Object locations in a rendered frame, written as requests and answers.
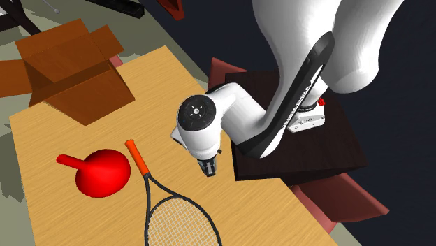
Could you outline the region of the open brown cardboard box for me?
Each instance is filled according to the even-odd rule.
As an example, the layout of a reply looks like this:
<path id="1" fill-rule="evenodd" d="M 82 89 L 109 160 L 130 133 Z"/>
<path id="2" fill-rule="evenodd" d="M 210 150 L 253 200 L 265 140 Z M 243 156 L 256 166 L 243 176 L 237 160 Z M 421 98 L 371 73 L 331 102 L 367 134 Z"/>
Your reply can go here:
<path id="1" fill-rule="evenodd" d="M 16 41 L 20 59 L 0 61 L 0 98 L 31 94 L 88 125 L 134 101 L 117 71 L 124 48 L 105 25 L 77 19 Z"/>

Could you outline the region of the red round paddle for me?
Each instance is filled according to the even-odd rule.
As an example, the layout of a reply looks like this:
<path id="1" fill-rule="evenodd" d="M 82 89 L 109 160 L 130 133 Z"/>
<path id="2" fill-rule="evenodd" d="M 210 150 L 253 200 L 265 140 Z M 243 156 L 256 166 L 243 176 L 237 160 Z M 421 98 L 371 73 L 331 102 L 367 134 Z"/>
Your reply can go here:
<path id="1" fill-rule="evenodd" d="M 76 187 L 92 198 L 105 198 L 117 193 L 131 176 L 129 160 L 117 150 L 97 150 L 83 160 L 60 154 L 56 162 L 75 168 Z"/>

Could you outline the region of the black furniture frame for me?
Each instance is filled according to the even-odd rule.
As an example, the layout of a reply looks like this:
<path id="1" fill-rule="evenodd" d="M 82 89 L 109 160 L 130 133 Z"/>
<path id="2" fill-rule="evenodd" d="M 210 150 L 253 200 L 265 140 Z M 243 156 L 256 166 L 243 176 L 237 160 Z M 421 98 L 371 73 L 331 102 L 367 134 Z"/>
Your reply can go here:
<path id="1" fill-rule="evenodd" d="M 0 0 L 0 7 L 6 12 L 0 15 L 0 32 L 21 26 L 31 35 L 41 33 L 26 16 L 20 0 Z"/>

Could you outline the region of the dark brown robot stand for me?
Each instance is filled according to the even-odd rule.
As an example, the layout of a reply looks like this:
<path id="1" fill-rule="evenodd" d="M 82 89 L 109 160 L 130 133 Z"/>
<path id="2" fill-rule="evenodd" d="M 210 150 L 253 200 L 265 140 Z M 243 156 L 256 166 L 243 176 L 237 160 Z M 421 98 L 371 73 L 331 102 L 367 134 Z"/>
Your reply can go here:
<path id="1" fill-rule="evenodd" d="M 368 160 L 335 93 L 327 90 L 322 99 L 325 123 L 298 133 L 286 130 L 268 156 L 247 157 L 232 144 L 235 179 L 281 178 L 288 185 L 299 185 L 366 167 Z"/>

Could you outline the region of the red brown chair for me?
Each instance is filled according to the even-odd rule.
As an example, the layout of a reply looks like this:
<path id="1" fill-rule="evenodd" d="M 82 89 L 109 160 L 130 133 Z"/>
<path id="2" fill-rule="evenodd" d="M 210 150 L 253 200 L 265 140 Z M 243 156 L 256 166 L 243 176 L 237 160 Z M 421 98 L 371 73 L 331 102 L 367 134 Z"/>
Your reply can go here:
<path id="1" fill-rule="evenodd" d="M 387 214 L 388 208 L 348 173 L 295 185 L 283 182 L 327 232 L 338 222 L 359 222 Z"/>

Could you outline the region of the tennis racket with orange grip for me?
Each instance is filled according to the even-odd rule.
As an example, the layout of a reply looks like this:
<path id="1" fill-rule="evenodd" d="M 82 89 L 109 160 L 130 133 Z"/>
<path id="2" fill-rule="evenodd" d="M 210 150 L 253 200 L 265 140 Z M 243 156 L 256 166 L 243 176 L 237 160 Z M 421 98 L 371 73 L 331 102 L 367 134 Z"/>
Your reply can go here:
<path id="1" fill-rule="evenodd" d="M 124 144 L 145 182 L 145 246 L 223 246 L 209 214 L 154 179 L 133 140 Z"/>

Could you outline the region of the black long box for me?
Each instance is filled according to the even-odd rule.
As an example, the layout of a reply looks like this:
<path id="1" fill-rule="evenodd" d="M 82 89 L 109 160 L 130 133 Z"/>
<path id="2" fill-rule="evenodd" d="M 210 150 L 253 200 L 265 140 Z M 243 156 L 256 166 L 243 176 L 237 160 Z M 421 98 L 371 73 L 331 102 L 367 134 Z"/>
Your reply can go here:
<path id="1" fill-rule="evenodd" d="M 86 0 L 119 13 L 140 19 L 145 14 L 143 5 L 132 0 Z"/>

